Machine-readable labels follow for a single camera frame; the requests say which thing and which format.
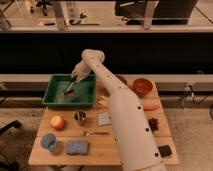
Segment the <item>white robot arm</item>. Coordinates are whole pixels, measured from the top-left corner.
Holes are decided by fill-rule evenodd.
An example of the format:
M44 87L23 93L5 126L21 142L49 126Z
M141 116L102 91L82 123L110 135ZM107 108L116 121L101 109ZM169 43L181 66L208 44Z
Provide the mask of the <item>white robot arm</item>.
M100 50L85 49L71 73L80 82L91 71L110 94L108 113L123 171L167 171L139 97L103 65Z

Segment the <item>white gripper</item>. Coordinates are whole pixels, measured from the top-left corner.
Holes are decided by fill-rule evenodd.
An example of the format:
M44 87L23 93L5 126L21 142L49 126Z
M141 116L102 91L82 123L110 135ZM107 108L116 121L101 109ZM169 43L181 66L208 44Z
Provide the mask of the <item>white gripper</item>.
M77 82L85 79L91 72L90 68L84 61L79 62L71 73L71 77L75 78Z

